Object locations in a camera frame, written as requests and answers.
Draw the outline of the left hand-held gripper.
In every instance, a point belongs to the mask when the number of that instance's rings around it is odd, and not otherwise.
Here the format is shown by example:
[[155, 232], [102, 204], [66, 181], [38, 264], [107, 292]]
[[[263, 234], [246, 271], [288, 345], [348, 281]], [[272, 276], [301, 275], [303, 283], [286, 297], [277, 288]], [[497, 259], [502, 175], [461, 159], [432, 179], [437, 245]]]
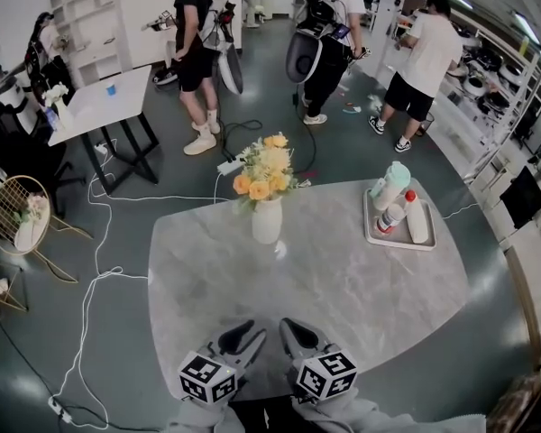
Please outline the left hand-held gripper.
[[260, 354], [267, 331], [259, 330], [245, 345], [242, 341], [254, 326], [243, 319], [219, 329], [211, 341], [191, 351], [178, 368], [182, 393], [203, 405], [229, 401], [246, 383], [246, 368]]

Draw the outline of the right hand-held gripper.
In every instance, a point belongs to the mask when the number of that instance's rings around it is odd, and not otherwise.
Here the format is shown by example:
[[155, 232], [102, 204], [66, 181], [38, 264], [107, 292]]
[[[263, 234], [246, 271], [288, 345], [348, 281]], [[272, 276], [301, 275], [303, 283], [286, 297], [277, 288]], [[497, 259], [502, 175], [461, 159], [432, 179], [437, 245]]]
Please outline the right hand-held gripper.
[[291, 358], [289, 385], [297, 397], [328, 401], [352, 389], [357, 366], [347, 350], [328, 344], [320, 329], [303, 321], [283, 318], [279, 332]]

